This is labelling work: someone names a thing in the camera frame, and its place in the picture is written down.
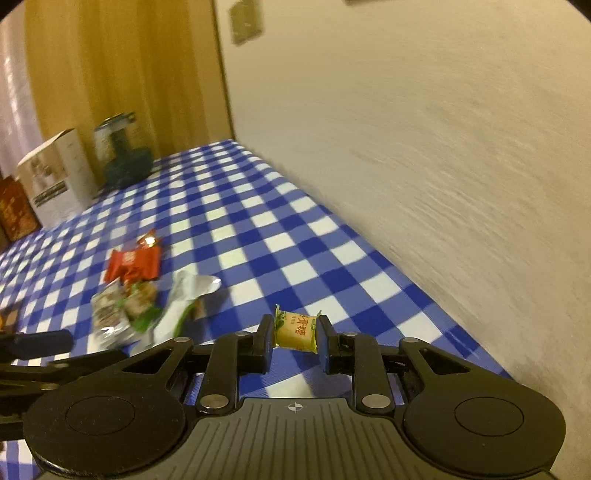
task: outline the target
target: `blue and white checkered tablecloth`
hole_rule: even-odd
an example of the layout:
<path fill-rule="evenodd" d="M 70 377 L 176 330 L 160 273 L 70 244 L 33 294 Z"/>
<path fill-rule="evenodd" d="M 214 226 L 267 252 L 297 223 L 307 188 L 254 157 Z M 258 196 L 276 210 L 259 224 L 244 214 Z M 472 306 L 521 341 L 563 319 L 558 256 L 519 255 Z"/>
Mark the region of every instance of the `blue and white checkered tablecloth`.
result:
<path fill-rule="evenodd" d="M 22 302 L 21 332 L 69 329 L 76 340 L 70 355 L 98 350 L 89 336 L 90 298 L 103 286 L 110 253 L 133 248 L 153 227 L 169 245 L 157 281 L 164 298 L 172 272 L 188 265 L 222 279 L 222 291 L 206 303 L 209 317 L 186 326 L 195 342 L 254 331 L 279 304 L 312 315 L 322 310 L 337 331 L 368 333 L 385 345 L 418 337 L 506 375 L 352 228 L 234 141 L 163 158 L 148 180 L 17 242 L 0 255 L 0 308 Z M 348 390 L 349 378 L 325 376 L 314 355 L 283 349 L 275 350 L 268 375 L 241 380 L 242 395 Z M 5 444 L 0 467 L 9 480 L 29 480 L 38 471 L 23 440 Z"/>

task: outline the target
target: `crosshair marking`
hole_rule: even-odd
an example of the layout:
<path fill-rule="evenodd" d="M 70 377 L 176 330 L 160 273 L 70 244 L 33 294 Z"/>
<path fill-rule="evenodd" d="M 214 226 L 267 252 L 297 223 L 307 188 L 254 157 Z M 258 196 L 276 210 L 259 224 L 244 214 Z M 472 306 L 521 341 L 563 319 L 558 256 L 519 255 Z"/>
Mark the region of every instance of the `crosshair marking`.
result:
<path fill-rule="evenodd" d="M 289 408 L 293 413 L 298 413 L 302 408 L 305 408 L 305 406 L 295 401 L 286 406 L 286 408 Z"/>

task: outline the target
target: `wall switch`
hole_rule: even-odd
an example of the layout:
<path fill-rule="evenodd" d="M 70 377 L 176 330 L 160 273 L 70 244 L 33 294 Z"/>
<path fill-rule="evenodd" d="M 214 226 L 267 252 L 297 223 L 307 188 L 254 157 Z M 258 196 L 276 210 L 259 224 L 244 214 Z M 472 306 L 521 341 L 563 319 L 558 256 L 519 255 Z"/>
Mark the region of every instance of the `wall switch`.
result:
<path fill-rule="evenodd" d="M 232 41 L 240 45 L 248 38 L 248 30 L 244 20 L 244 4 L 239 1 L 230 8 L 230 24 L 232 25 Z"/>
<path fill-rule="evenodd" d="M 262 17 L 258 0 L 239 0 L 230 8 L 232 41 L 240 45 L 262 33 Z"/>

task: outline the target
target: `red snack package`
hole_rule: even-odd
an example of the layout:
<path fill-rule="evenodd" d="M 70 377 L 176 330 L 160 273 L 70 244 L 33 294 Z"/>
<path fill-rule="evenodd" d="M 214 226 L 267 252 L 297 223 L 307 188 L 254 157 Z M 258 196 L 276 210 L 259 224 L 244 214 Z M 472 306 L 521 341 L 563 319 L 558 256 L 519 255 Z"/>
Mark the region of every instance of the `red snack package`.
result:
<path fill-rule="evenodd" d="M 110 283 L 116 278 L 121 278 L 125 284 L 132 284 L 158 278 L 162 249 L 154 233 L 154 230 L 150 230 L 147 235 L 139 239 L 139 247 L 135 250 L 127 252 L 113 250 L 105 273 L 105 282 Z"/>

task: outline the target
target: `white box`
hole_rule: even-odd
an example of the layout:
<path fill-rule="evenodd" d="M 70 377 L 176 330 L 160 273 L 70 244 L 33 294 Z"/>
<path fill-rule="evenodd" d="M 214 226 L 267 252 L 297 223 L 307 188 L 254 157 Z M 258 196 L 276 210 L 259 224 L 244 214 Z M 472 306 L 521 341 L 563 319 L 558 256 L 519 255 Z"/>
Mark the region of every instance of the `white box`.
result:
<path fill-rule="evenodd" d="M 76 130 L 58 133 L 18 163 L 18 179 L 44 228 L 82 213 L 98 188 Z"/>

